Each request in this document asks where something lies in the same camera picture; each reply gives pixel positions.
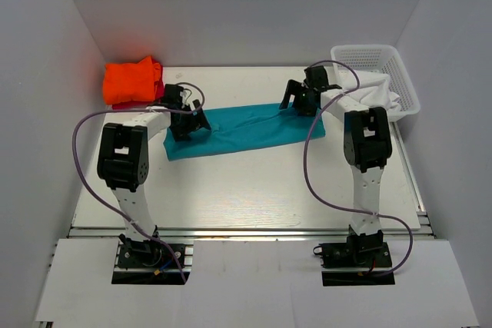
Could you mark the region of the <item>teal t-shirt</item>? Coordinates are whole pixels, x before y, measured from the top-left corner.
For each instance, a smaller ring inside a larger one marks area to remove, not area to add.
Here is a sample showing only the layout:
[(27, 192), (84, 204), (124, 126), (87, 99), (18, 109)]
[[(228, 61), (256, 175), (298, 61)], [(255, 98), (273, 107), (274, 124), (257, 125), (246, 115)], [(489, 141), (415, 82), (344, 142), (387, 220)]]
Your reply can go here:
[(169, 161), (259, 150), (323, 138), (322, 121), (300, 116), (293, 107), (257, 104), (206, 110), (211, 125), (190, 133), (189, 141), (175, 141), (166, 133), (164, 148)]

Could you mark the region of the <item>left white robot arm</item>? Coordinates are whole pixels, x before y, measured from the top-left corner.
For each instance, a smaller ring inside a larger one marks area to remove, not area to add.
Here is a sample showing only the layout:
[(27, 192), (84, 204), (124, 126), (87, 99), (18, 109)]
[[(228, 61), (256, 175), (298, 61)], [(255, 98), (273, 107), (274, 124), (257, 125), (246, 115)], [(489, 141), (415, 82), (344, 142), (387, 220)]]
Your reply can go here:
[(125, 238), (140, 242), (136, 257), (147, 266), (157, 264), (162, 257), (157, 225), (151, 219), (145, 196), (149, 141), (162, 131), (169, 130), (171, 139), (180, 143), (191, 140), (191, 134), (211, 126), (203, 112), (204, 99), (190, 102), (198, 87), (180, 82), (167, 84), (164, 95), (153, 105), (137, 112), (122, 123), (107, 123), (101, 134), (97, 173), (111, 189), (118, 209), (125, 220)]

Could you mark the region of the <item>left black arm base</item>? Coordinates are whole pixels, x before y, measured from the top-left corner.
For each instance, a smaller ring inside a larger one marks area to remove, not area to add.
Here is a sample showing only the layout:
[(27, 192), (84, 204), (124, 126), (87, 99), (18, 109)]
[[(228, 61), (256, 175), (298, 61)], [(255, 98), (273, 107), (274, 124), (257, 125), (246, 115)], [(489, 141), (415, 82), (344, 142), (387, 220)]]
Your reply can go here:
[(170, 250), (154, 241), (133, 241), (120, 234), (111, 283), (113, 285), (182, 286), (188, 280), (185, 244)]

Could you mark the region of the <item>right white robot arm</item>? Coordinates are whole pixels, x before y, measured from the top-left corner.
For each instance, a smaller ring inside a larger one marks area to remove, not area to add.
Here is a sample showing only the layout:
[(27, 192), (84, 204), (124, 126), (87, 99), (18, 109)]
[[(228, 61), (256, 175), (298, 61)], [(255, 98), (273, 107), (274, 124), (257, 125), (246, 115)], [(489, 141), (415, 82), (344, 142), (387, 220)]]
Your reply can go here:
[(317, 123), (324, 113), (342, 123), (344, 158), (353, 176), (353, 207), (346, 208), (321, 203), (352, 214), (349, 232), (355, 241), (347, 246), (348, 259), (363, 266), (375, 255), (374, 245), (369, 239), (382, 241), (380, 222), (381, 178), (388, 159), (392, 155), (391, 134), (387, 109), (380, 103), (363, 102), (355, 95), (361, 81), (352, 68), (355, 86), (344, 90), (331, 84), (322, 65), (305, 68), (302, 82), (290, 80), (280, 104), (280, 109), (293, 108), (302, 117), (313, 118), (304, 144), (303, 171), (308, 179), (308, 145)]

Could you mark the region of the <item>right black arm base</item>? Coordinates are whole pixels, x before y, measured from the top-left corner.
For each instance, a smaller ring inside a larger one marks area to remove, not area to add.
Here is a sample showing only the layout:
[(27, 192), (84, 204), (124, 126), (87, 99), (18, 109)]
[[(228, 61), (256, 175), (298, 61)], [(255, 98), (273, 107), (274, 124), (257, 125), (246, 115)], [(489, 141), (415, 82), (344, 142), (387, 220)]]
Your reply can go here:
[(378, 231), (372, 235), (351, 234), (343, 243), (323, 243), (313, 248), (321, 258), (324, 287), (370, 287), (395, 284), (389, 246)]

